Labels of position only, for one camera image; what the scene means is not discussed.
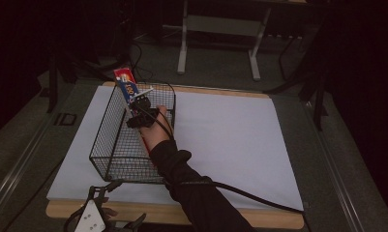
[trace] black wire basket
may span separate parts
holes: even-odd
[[[154,88],[147,94],[152,106],[165,105],[166,117],[175,123],[175,92],[168,84],[137,84],[139,92]],[[114,87],[106,107],[90,160],[107,182],[161,184],[146,150],[141,145],[139,131],[127,127],[129,116],[121,89]]]

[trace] dark floor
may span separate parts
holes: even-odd
[[[287,41],[268,37],[257,55],[262,80],[252,80],[246,49],[227,49],[207,43],[193,35],[188,49],[184,75],[176,73],[179,47],[178,29],[169,30],[162,43],[143,36],[135,39],[133,60],[141,55],[136,71],[138,79],[159,79],[173,85],[200,86],[261,92],[284,83],[278,57]],[[290,75],[303,56],[295,43],[285,55],[284,69]],[[47,73],[39,79],[47,85]],[[76,84],[60,80],[60,101],[52,114],[46,114],[47,98],[31,100],[0,131],[0,187],[18,158],[28,153],[27,168],[15,178],[14,193],[0,206],[0,231],[12,222],[8,231],[62,231],[64,220],[45,214],[46,194],[55,172],[51,170],[65,156],[97,86],[103,82],[83,73]],[[297,98],[300,86],[270,96],[277,108],[284,141],[304,202],[307,221],[313,232],[388,231],[388,210],[353,139],[346,129],[332,98],[326,95],[322,117],[323,131],[312,123],[309,102]],[[58,113],[78,116],[73,126],[53,125]],[[18,212],[24,209],[19,217]],[[183,228],[159,228],[145,224],[140,231],[192,231]],[[259,229],[259,231],[289,231]]]

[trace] black cable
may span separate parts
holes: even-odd
[[[308,231],[312,231],[311,226],[309,225],[309,223],[308,223],[308,221],[306,219],[306,214],[305,214],[304,211],[296,210],[296,209],[291,208],[291,207],[287,207],[287,206],[284,206],[284,205],[280,205],[280,204],[277,204],[277,203],[265,200],[263,198],[255,196],[253,194],[250,194],[250,193],[248,193],[246,191],[243,191],[241,189],[229,186],[227,184],[223,184],[223,183],[219,183],[219,182],[214,182],[214,181],[202,181],[202,182],[182,182],[182,183],[177,184],[177,186],[213,186],[213,187],[216,187],[216,188],[230,190],[230,191],[233,191],[233,192],[235,192],[237,194],[240,194],[242,196],[250,198],[251,200],[254,200],[256,202],[259,202],[259,203],[262,203],[262,204],[274,207],[276,209],[285,210],[285,211],[288,211],[288,212],[291,212],[291,213],[301,214],[302,218],[303,218],[303,221],[305,222],[306,227],[308,228]]]
[[[136,48],[138,48],[138,50],[139,50],[138,58],[136,58],[135,64],[133,65],[133,68],[135,69],[138,66],[138,63],[142,57],[142,48],[137,43],[131,43],[131,45],[136,46]]]
[[[7,224],[7,226],[3,229],[3,232],[7,232],[7,230],[12,226],[12,224],[16,221],[16,219],[27,209],[27,207],[31,204],[31,202],[34,200],[34,198],[40,193],[40,191],[45,186],[46,182],[49,180],[49,178],[52,176],[52,174],[55,172],[55,170],[61,165],[64,159],[61,159],[57,165],[55,165],[51,172],[48,174],[48,176],[45,178],[45,180],[42,182],[40,187],[34,192],[34,194],[31,196],[31,198],[25,203],[25,205],[18,211],[18,213],[13,217],[13,219]]]
[[[151,117],[153,120],[155,120],[156,123],[158,123],[158,125],[160,125],[161,128],[164,129],[164,131],[166,132],[166,134],[169,136],[169,139],[173,139],[173,133],[172,132],[169,132],[169,130],[164,126],[164,124],[162,124],[157,118],[155,118],[154,116],[152,116],[149,112],[147,112],[145,109],[139,107],[139,106],[135,106],[138,110],[142,111],[144,114],[148,115],[149,117]]]
[[[142,67],[135,67],[135,70],[136,70],[136,73],[138,74],[138,76],[141,78],[141,81],[151,80],[152,77],[154,77],[154,73],[153,72],[151,72],[151,71],[149,71],[147,69],[144,69]],[[149,73],[150,76],[146,77],[146,78],[142,77],[142,74],[139,72],[140,70]]]

